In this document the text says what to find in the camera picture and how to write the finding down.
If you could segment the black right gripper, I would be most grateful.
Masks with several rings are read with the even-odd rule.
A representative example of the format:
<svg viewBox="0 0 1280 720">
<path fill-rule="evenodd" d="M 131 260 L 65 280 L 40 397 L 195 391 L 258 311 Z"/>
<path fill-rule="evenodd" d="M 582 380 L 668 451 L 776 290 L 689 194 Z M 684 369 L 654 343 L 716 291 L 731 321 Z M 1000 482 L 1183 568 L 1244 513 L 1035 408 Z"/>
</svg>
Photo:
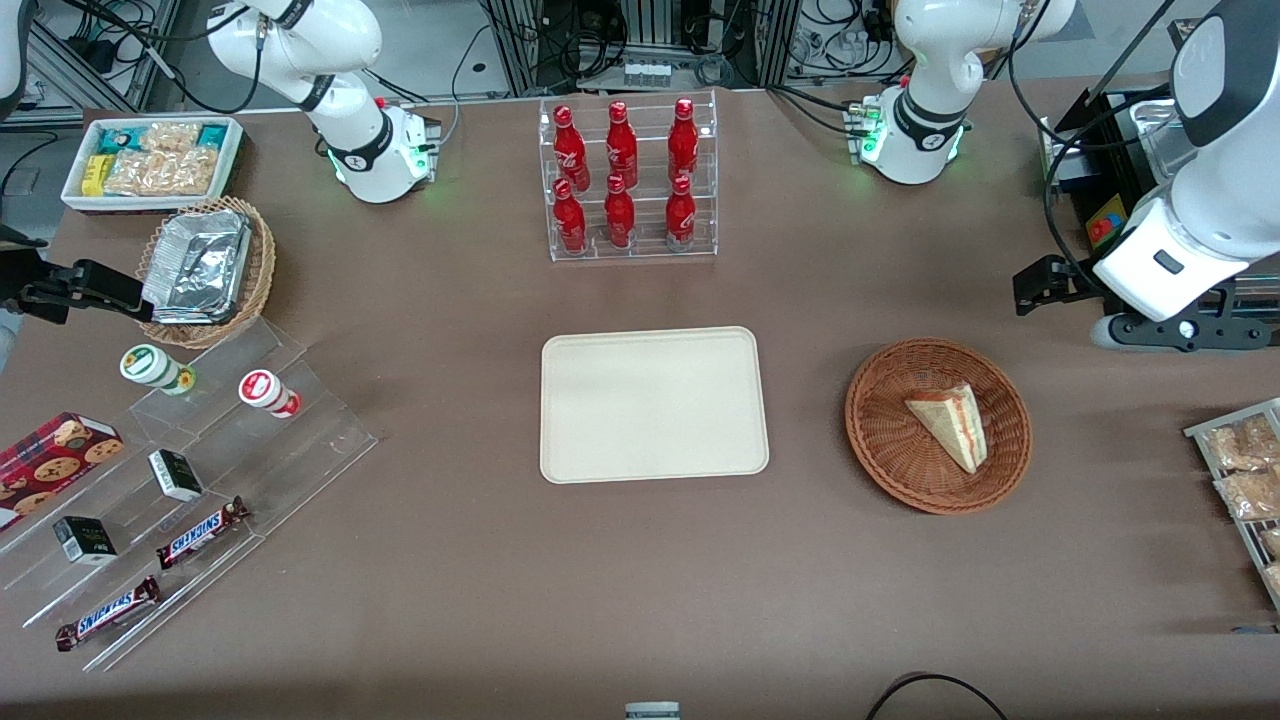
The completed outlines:
<svg viewBox="0 0 1280 720">
<path fill-rule="evenodd" d="M 45 241 L 1 225 L 3 310 L 54 325 L 67 324 L 70 307 L 152 320 L 154 305 L 143 297 L 143 282 L 101 263 L 81 259 L 65 272 L 65 282 L 47 281 L 47 263 L 38 252 L 46 246 Z"/>
</svg>

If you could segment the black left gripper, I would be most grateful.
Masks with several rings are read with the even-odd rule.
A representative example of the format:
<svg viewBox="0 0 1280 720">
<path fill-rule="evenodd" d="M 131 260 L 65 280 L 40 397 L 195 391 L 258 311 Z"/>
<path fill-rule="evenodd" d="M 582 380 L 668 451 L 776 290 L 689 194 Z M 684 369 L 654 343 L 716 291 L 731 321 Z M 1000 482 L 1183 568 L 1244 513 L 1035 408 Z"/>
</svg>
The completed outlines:
<svg viewBox="0 0 1280 720">
<path fill-rule="evenodd" d="M 1059 255 L 1046 255 L 1038 268 L 1024 268 L 1012 277 L 1012 296 L 1018 316 L 1027 316 L 1046 304 L 1074 304 L 1106 300 L 1106 288 L 1094 273 L 1096 263 L 1070 263 Z"/>
</svg>

